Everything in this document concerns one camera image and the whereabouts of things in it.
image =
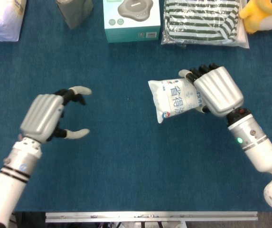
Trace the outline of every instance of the teal box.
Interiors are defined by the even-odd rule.
[[[109,43],[159,39],[159,0],[103,0]]]

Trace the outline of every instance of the blue tabletop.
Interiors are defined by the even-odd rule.
[[[147,83],[201,64],[226,66],[272,141],[272,31],[249,42],[250,49],[108,44],[102,1],[75,30],[54,1],[28,1],[20,41],[0,42],[0,168],[38,94],[92,88],[88,105],[69,104],[61,121],[91,133],[42,146],[16,210],[271,210],[263,189],[272,177],[255,170],[226,120],[190,111],[158,124]]]

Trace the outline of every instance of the robotic hand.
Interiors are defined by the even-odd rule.
[[[14,144],[0,170],[0,228],[9,225],[11,214],[42,155],[41,144],[53,137],[79,139],[89,133],[88,129],[63,130],[58,124],[69,101],[85,105],[82,95],[91,93],[89,88],[75,86],[36,97],[20,127],[24,138]]]
[[[244,97],[228,71],[211,64],[202,65],[199,70],[181,70],[179,75],[194,84],[212,114],[227,117],[228,129],[254,167],[272,174],[272,143],[251,111],[241,107]],[[272,207],[272,181],[264,188],[264,198]]]

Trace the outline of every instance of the stuffed animal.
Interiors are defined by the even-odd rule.
[[[245,30],[253,34],[272,29],[272,0],[250,0],[239,16],[244,20]]]

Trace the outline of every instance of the silver robotic hand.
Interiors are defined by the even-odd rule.
[[[228,71],[211,64],[198,70],[182,70],[179,74],[194,84],[212,114],[227,117],[228,129],[254,167],[272,174],[272,143],[251,111],[241,107],[244,97]],[[272,181],[264,189],[264,198],[272,207]]]
[[[75,86],[36,97],[20,127],[24,138],[14,144],[0,170],[0,228],[9,226],[11,214],[42,155],[41,144],[53,137],[79,139],[89,133],[88,129],[60,129],[58,124],[69,101],[85,105],[82,95],[91,93],[89,88]]]

